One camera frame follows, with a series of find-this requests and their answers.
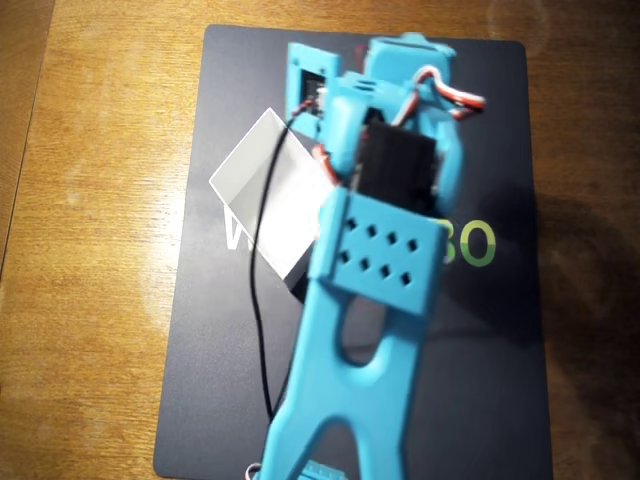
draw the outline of table surface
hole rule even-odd
[[[1,478],[154,478],[211,23],[525,44],[555,478],[638,478],[635,2],[436,3],[2,2]]]

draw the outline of wood grain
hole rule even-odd
[[[0,269],[53,1],[0,2]]]
[[[638,478],[634,9],[58,0],[0,284],[0,477],[154,478],[204,30],[232,23],[527,46],[555,478]]]

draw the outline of black mat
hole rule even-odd
[[[284,117],[292,41],[338,52],[352,70],[356,46],[368,37],[221,26],[206,32],[156,440],[154,466],[163,476],[239,479],[260,460],[267,417],[247,242],[227,249],[223,206],[208,179],[268,107]],[[453,86],[486,96],[488,107],[460,125],[467,169],[452,216],[456,256],[445,269],[416,389],[405,449],[410,478],[546,480],[551,445],[525,54],[510,42],[447,43],[458,52]],[[495,258],[483,267],[472,266],[460,246],[473,220],[486,222],[497,239]],[[470,253],[481,258],[486,249],[474,229]],[[259,290],[275,398],[301,305],[264,261]],[[348,326],[345,343],[354,354],[373,349],[379,322],[370,320],[372,308],[362,303]],[[334,432],[316,458],[357,479],[350,442]]]

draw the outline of blue robotic arm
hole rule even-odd
[[[324,144],[340,185],[321,213],[287,396],[260,480],[344,479],[308,462],[334,423],[354,433],[363,480],[406,478],[402,441],[447,237],[433,220],[451,211],[462,172],[459,92],[438,87],[454,56],[418,34],[374,38],[364,72],[340,76],[338,55],[290,45],[287,111],[313,100],[293,128]],[[436,77],[422,83],[416,72]],[[340,347],[358,295],[387,307],[365,366]]]

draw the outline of wire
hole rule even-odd
[[[269,195],[269,186],[271,185],[271,180],[273,178],[273,173],[275,171],[276,162],[278,160],[278,155],[280,154],[280,150],[282,150],[282,146],[284,145],[284,141],[287,137],[287,133],[289,133],[289,129],[291,125],[295,121],[296,117],[300,115],[303,111],[305,111],[313,101],[307,100],[300,104],[300,106],[291,113],[291,119],[287,122],[282,132],[280,133],[280,137],[278,138],[278,142],[276,143],[276,147],[273,150],[273,154],[271,156],[271,162],[269,164],[269,169],[267,170],[267,177],[264,183],[264,189],[262,190],[262,197],[260,198],[260,206],[258,208],[258,221],[256,223],[256,233],[253,236],[253,248],[251,249],[251,259],[249,262],[249,290],[251,293],[251,305],[253,307],[253,314],[256,320],[256,328],[258,330],[258,350],[260,354],[260,376],[262,379],[262,393],[264,395],[264,403],[265,408],[267,409],[267,416],[269,417],[269,423],[273,421],[274,411],[271,406],[271,396],[269,394],[269,379],[267,376],[267,359],[265,354],[264,347],[264,328],[262,325],[262,316],[260,315],[260,305],[258,303],[258,294],[256,288],[256,258],[257,258],[257,250],[258,250],[258,241],[260,238],[260,227],[262,226],[262,219],[264,217],[264,210],[267,204],[267,197]]]
[[[325,172],[329,176],[329,180],[331,180],[331,183],[333,183],[334,185],[338,185],[340,183],[340,179],[331,166],[331,162],[329,162],[329,154],[324,149],[324,145],[318,144],[313,147],[313,149],[311,149],[311,155],[313,155],[316,160],[320,161],[320,163],[324,167]]]
[[[261,468],[262,464],[260,463],[252,463],[251,465],[249,465],[244,471],[244,480],[251,480],[251,474],[259,472]]]
[[[404,101],[398,114],[393,119],[392,125],[402,126],[409,119],[411,115],[415,113],[418,104],[420,103],[420,93],[418,92],[418,85],[424,83],[427,79],[433,78],[436,85],[436,90],[440,95],[455,103],[461,108],[452,108],[449,113],[456,120],[462,120],[475,111],[482,111],[486,106],[486,100],[484,97],[474,95],[472,93],[463,92],[450,87],[442,81],[440,70],[433,65],[425,65],[418,69],[413,75],[413,83],[415,89],[411,95]]]

